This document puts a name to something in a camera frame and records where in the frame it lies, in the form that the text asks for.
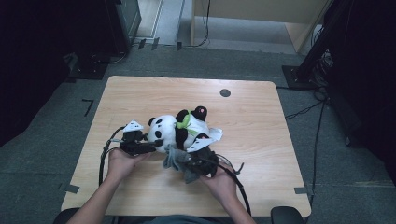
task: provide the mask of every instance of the panda ear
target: panda ear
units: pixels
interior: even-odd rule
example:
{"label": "panda ear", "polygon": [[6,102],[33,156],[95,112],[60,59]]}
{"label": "panda ear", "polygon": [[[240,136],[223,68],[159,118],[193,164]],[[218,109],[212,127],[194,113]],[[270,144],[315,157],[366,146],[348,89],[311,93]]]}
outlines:
{"label": "panda ear", "polygon": [[155,120],[155,118],[149,119],[149,121],[148,121],[148,126],[151,126],[151,123],[152,123],[153,120]]}

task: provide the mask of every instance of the black round hole cover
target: black round hole cover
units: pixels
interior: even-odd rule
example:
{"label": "black round hole cover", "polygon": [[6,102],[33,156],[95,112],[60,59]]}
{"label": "black round hole cover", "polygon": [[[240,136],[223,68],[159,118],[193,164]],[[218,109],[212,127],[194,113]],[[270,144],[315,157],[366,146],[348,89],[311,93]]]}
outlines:
{"label": "black round hole cover", "polygon": [[231,95],[231,92],[229,90],[227,90],[227,89],[222,89],[220,91],[220,95],[223,96],[223,97],[229,97]]}

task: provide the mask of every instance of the panda eye patch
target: panda eye patch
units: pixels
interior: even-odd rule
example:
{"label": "panda eye patch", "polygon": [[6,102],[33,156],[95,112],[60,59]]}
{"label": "panda eye patch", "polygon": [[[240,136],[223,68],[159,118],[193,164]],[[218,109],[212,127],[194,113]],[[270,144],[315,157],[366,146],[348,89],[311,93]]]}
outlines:
{"label": "panda eye patch", "polygon": [[161,138],[162,135],[163,134],[160,131],[156,131],[155,132],[155,136],[158,137],[158,138]]}

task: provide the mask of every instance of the panda plush toy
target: panda plush toy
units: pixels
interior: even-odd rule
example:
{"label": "panda plush toy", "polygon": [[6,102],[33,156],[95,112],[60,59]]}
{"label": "panda plush toy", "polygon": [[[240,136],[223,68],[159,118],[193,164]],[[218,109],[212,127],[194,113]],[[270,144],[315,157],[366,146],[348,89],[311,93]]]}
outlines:
{"label": "panda plush toy", "polygon": [[166,152],[168,146],[187,150],[199,134],[210,135],[206,116],[207,109],[199,105],[193,111],[183,109],[175,117],[162,115],[151,118],[148,122],[148,141],[163,139],[163,145],[156,148],[162,153]]}

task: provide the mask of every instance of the panda head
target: panda head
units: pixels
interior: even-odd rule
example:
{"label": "panda head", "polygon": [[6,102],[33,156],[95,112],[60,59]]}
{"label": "panda head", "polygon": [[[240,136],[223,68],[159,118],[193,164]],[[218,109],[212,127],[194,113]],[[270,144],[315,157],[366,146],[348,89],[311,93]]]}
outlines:
{"label": "panda head", "polygon": [[156,147],[157,151],[164,153],[166,146],[176,146],[176,122],[176,118],[172,115],[162,115],[149,120],[148,141],[154,142],[157,139],[163,139],[163,145]]}

